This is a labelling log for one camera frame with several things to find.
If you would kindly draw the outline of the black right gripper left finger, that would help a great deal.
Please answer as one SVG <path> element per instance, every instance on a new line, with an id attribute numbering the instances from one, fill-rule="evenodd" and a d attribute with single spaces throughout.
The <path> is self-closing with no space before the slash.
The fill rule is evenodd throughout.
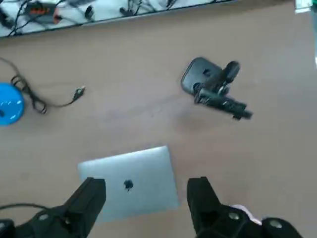
<path id="1" fill-rule="evenodd" d="M 46 207 L 35 203 L 13 203 L 1 210 L 18 207 L 38 208 L 29 221 L 16 226 L 12 219 L 1 219 L 2 238 L 86 238 L 106 201 L 106 182 L 87 178 L 62 205 Z"/>

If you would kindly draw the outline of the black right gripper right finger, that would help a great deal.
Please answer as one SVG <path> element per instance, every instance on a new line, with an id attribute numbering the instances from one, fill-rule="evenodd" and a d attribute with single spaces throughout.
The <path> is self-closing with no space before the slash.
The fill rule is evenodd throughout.
<path id="1" fill-rule="evenodd" d="M 220 202 L 207 177 L 190 178 L 187 202 L 198 238 L 300 238 L 288 221 L 266 217 L 256 219 L 242 205 Z"/>

